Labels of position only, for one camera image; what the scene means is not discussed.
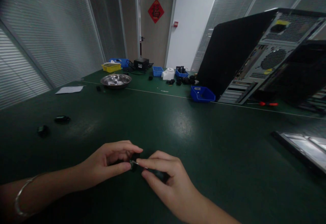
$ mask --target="blue plastic bin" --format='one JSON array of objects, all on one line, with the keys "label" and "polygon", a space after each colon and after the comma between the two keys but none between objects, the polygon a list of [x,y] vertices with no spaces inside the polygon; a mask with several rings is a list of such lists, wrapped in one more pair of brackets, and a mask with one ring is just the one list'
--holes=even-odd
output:
[{"label": "blue plastic bin", "polygon": [[156,77],[161,77],[163,73],[163,68],[162,67],[153,67],[153,75]]},{"label": "blue plastic bin", "polygon": [[111,58],[108,62],[110,63],[111,60],[115,61],[116,63],[120,63],[121,68],[128,68],[130,62],[129,59],[124,59],[124,58]]},{"label": "blue plastic bin", "polygon": [[187,71],[185,71],[186,73],[185,74],[181,74],[181,73],[179,73],[179,71],[176,69],[176,76],[178,76],[178,77],[188,77],[188,72]]},{"label": "blue plastic bin", "polygon": [[203,86],[192,86],[190,95],[195,102],[208,103],[214,102],[216,99],[214,93],[207,87]]}]

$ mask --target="yellow sticker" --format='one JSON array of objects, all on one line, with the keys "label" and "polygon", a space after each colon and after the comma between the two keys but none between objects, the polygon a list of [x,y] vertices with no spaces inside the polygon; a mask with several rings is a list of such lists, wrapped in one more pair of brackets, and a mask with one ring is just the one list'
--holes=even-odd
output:
[{"label": "yellow sticker", "polygon": [[280,24],[280,25],[288,25],[288,24],[290,24],[290,22],[289,22],[289,21],[283,21],[283,20],[277,20],[277,21],[276,21],[276,24]]}]

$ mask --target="metal tray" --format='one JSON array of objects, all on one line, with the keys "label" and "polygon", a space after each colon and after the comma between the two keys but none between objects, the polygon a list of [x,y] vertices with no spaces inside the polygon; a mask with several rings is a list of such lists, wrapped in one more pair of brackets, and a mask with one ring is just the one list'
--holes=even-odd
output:
[{"label": "metal tray", "polygon": [[109,89],[122,89],[130,82],[131,77],[126,74],[110,74],[101,79],[101,83]]}]

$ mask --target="hand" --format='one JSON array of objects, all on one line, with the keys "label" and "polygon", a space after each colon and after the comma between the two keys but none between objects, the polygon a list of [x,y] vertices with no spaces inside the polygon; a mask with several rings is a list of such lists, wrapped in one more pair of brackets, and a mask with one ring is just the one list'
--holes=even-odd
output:
[{"label": "hand", "polygon": [[180,159],[156,151],[149,159],[137,159],[137,163],[170,175],[164,184],[153,173],[142,172],[149,186],[176,217],[187,223],[203,223],[206,220],[207,199],[195,188]]},{"label": "hand", "polygon": [[[78,189],[85,190],[130,170],[130,157],[143,150],[130,141],[106,143],[97,149],[84,162],[76,165],[74,170],[78,177]],[[118,159],[124,162],[111,165]]]}]

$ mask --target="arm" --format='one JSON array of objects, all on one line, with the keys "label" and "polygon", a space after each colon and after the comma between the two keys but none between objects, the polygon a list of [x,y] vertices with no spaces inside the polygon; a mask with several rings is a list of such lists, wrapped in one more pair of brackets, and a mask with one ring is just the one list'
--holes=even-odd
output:
[{"label": "arm", "polygon": [[149,159],[137,159],[137,163],[171,176],[164,184],[153,173],[142,172],[149,186],[180,220],[187,223],[239,223],[195,188],[180,159],[156,151]]},{"label": "arm", "polygon": [[[23,189],[19,197],[19,208],[24,213],[38,213],[68,193],[91,188],[108,178],[130,170],[129,158],[134,152],[142,151],[130,141],[106,143],[84,162],[74,167],[36,177]],[[110,166],[118,159],[128,162]],[[28,179],[0,186],[1,214],[7,222],[17,220],[15,198]],[[25,219],[27,217],[18,217],[20,222]]]}]

